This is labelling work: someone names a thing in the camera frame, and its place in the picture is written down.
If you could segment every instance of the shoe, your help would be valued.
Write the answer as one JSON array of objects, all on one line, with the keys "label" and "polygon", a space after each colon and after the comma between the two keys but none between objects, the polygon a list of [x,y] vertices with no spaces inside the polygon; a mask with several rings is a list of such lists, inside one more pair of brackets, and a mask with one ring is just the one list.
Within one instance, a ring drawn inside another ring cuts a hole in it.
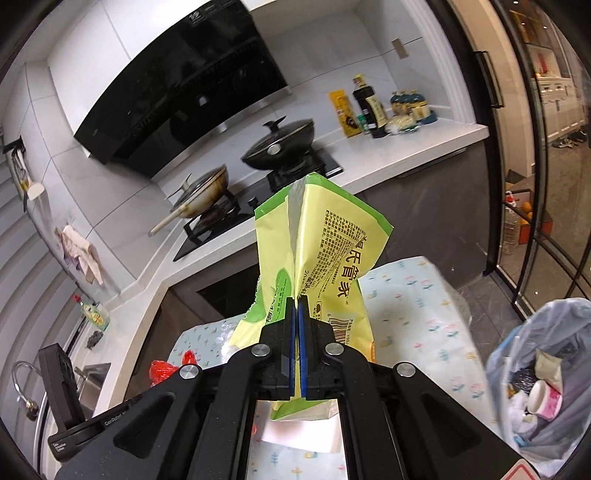
[{"label": "shoe", "polygon": [[585,143],[587,141],[587,135],[585,135],[584,133],[582,133],[580,131],[570,133],[569,138],[573,142],[578,142],[578,143]]}]

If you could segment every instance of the lid handle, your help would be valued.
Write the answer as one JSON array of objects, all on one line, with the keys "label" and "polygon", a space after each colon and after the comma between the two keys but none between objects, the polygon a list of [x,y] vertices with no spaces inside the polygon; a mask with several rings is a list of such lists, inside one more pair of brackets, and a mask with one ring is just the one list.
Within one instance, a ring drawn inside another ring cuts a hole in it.
[{"label": "lid handle", "polygon": [[268,127],[271,130],[272,134],[276,134],[279,131],[279,124],[285,120],[286,117],[282,116],[280,119],[275,120],[273,122],[267,122],[265,123],[265,127]]}]

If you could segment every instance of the sink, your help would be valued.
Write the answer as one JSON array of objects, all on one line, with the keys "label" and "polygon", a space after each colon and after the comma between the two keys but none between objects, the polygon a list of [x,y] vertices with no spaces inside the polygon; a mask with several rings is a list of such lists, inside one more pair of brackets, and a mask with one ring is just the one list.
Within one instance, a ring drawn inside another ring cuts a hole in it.
[{"label": "sink", "polygon": [[80,375],[77,383],[78,399],[86,420],[92,418],[110,367],[111,364],[97,364],[86,365],[82,370],[78,367],[74,369]]}]

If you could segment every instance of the dish towel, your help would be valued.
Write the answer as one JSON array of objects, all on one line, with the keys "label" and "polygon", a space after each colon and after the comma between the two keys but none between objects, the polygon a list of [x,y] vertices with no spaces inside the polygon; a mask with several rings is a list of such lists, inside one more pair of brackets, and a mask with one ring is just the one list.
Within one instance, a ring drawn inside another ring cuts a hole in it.
[{"label": "dish towel", "polygon": [[84,274],[88,283],[93,283],[96,278],[99,285],[102,285],[100,263],[94,256],[92,244],[71,225],[66,225],[63,231],[58,231],[57,234],[64,249],[64,259],[67,261],[69,258],[76,263],[76,269]]}]

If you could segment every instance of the kitchen counter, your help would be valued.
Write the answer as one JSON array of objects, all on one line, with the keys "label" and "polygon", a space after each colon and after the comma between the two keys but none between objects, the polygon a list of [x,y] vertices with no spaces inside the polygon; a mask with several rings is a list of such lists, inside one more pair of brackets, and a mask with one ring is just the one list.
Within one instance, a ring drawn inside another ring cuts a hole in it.
[{"label": "kitchen counter", "polygon": [[[440,119],[413,134],[378,140],[369,135],[358,135],[324,147],[344,169],[332,181],[358,194],[484,140],[488,135],[488,129],[483,125]],[[168,288],[256,243],[254,219],[234,227],[173,262],[185,238],[185,233],[178,225],[163,244],[161,255],[156,254],[136,284],[130,287],[129,292],[123,293],[127,299],[111,310],[109,329],[99,344],[92,351],[85,348],[86,338],[92,330],[89,326],[81,336],[82,341],[72,352],[72,364],[80,368],[90,364],[111,364],[95,414],[108,410],[124,399],[138,354]],[[54,431],[55,425],[51,419],[46,435]],[[51,479],[59,465],[47,449],[42,458],[43,471]]]}]

